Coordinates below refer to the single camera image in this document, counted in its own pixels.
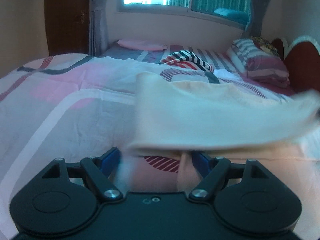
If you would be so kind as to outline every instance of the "pink folded cloth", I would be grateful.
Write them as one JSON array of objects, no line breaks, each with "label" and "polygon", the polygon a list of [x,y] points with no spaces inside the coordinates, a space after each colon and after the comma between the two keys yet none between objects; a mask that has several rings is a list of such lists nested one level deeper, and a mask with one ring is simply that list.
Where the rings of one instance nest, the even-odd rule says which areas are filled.
[{"label": "pink folded cloth", "polygon": [[119,40],[118,45],[127,49],[139,49],[150,51],[162,51],[164,49],[167,49],[166,45],[152,41]]}]

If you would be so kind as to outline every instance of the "window frame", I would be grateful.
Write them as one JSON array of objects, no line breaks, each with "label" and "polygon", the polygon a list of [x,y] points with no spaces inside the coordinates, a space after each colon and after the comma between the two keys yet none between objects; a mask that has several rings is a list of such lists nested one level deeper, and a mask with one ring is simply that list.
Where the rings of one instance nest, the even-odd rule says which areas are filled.
[{"label": "window frame", "polygon": [[245,29],[245,25],[230,20],[229,18],[219,14],[206,14],[202,12],[195,12],[191,10],[192,0],[189,2],[189,7],[179,7],[161,4],[124,4],[124,0],[118,0],[117,13],[151,13],[151,14],[166,14],[186,16],[217,22],[240,30]]}]

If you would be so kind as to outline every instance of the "bed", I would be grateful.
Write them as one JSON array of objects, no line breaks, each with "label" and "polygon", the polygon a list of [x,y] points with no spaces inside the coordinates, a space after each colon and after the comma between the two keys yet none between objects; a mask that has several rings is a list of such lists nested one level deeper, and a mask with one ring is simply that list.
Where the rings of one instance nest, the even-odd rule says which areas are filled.
[{"label": "bed", "polygon": [[[284,39],[276,39],[273,44],[282,53],[290,72],[290,89],[295,92],[311,88],[320,91],[318,44],[310,38],[299,38],[291,46],[287,46]],[[101,58],[67,54],[25,64],[0,80],[1,240],[10,239],[17,232],[8,211],[12,197],[57,157],[63,157],[66,162],[78,162],[90,155],[102,155],[115,146],[123,153],[114,178],[119,189],[124,192],[177,190],[179,160],[134,156],[126,146],[133,133],[137,73],[156,73],[169,82],[213,82],[211,73],[158,64],[180,49],[194,51],[214,65],[215,74],[222,83],[233,83],[242,91],[262,98],[290,100],[286,92],[244,80],[224,53],[177,45],[154,52],[128,50],[114,44]],[[317,134],[307,135],[301,145],[305,147],[305,158],[291,162],[292,172],[303,166],[303,171],[310,172],[307,181],[304,180],[304,190],[320,195]],[[281,169],[283,162],[268,160],[265,164],[274,171]],[[288,178],[284,181],[296,189]],[[314,226],[320,221],[320,214],[313,215],[312,225],[307,225],[310,220],[303,217],[296,227],[296,233],[303,239],[316,240],[320,236],[320,228]]]}]

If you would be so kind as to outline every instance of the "silver bolt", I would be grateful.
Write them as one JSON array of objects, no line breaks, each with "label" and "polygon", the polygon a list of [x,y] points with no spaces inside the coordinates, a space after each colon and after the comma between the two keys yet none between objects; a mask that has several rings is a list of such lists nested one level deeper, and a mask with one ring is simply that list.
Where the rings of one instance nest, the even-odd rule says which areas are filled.
[{"label": "silver bolt", "polygon": [[152,200],[153,202],[159,202],[161,199],[158,198],[158,197],[153,197],[151,200]]},{"label": "silver bolt", "polygon": [[104,192],[107,198],[117,198],[120,196],[120,191],[116,189],[108,189]]},{"label": "silver bolt", "polygon": [[191,194],[197,198],[205,198],[208,195],[208,192],[204,189],[195,189]]}]

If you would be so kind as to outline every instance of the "striped bed sheet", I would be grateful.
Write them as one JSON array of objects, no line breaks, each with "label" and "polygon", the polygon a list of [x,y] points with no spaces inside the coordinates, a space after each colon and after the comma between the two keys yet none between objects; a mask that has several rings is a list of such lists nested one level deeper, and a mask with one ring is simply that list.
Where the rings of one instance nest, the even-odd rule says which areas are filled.
[{"label": "striped bed sheet", "polygon": [[147,50],[135,50],[126,49],[114,44],[108,49],[101,57],[112,57],[126,60],[128,58],[135,59],[140,62],[149,62],[159,64],[160,61],[166,58],[168,55],[177,52],[179,50],[189,50],[195,53],[201,60],[207,62],[213,67],[213,69],[225,69],[230,73],[239,76],[240,72],[232,64],[230,58],[226,53],[218,53],[212,50],[195,49],[187,46],[170,45],[168,49],[163,51],[147,51]]}]

